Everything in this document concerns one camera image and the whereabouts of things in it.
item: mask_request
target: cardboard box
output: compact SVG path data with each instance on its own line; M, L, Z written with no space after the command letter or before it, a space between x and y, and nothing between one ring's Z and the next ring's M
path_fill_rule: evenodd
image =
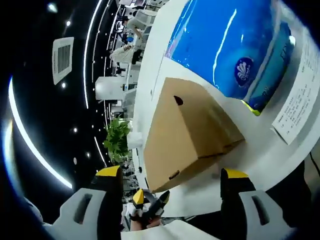
M243 140L201 85L166 78L144 148L149 189L162 192L191 179Z

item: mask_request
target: tissue package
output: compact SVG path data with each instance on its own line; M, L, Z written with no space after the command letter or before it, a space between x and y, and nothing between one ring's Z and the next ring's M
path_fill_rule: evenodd
M226 97L244 100L261 111L290 59L289 50L283 58L275 57L281 56L290 34L288 25L281 22L277 0L224 0L210 4L206 0L190 0L165 55ZM273 61L284 59L283 64L271 64L272 56ZM275 71L278 75L265 76L264 84L258 87L264 74L270 72L266 67L279 68ZM268 94L260 91L262 86L269 90Z

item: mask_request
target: black cable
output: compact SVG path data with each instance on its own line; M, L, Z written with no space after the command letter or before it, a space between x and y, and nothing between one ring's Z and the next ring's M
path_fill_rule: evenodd
M320 177L320 169L318 167L318 165L316 164L316 161L314 160L314 158L312 157L312 153L310 152L310 158L311 158L311 161L313 162L314 166L315 166L315 169L316 171L318 172L318 175Z

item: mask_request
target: logo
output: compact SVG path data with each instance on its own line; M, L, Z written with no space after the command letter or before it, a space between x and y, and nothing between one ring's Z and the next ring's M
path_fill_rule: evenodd
M242 87L248 82L253 63L254 61L249 57L242 57L236 63L234 76L239 86Z

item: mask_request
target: green plant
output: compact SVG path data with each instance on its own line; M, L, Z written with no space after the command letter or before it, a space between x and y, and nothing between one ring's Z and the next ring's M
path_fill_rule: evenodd
M129 121L119 123L119 119L115 118L111 121L107 131L106 140L103 142L105 148L108 148L109 156L112 162L121 163L123 157L127 156L128 144L127 135L130 132L128 127Z

